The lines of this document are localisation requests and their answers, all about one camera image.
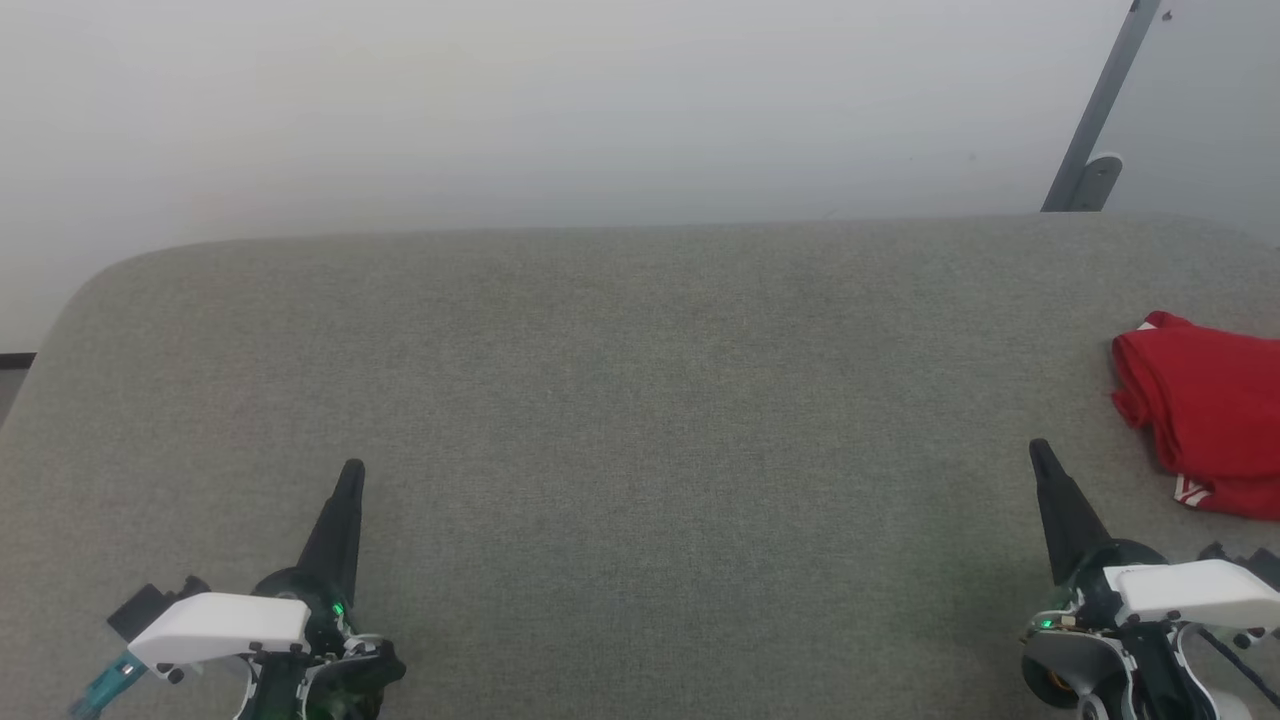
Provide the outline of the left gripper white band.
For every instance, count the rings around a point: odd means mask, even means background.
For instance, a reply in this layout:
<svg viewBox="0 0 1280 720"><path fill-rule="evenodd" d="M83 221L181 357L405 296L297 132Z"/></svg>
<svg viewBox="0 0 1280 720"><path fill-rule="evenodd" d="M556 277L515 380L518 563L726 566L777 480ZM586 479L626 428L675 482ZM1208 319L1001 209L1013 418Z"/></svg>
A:
<svg viewBox="0 0 1280 720"><path fill-rule="evenodd" d="M339 653L352 635L366 468L348 459L297 561L247 594L188 577L179 591L148 583L128 600L128 659L152 673L262 655Z"/></svg>

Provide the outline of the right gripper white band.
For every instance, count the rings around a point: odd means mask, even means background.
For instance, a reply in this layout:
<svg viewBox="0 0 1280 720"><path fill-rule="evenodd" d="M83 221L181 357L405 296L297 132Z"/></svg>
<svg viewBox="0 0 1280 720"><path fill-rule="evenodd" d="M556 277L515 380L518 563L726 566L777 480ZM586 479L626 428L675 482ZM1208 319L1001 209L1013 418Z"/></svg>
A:
<svg viewBox="0 0 1280 720"><path fill-rule="evenodd" d="M1276 553L1256 550L1233 559L1213 543L1196 561L1169 562L1142 543L1111 541L1050 442L1033 439L1029 455L1057 585L1048 610L1036 615L1037 632L1105 634L1179 623L1244 633L1277 629Z"/></svg>

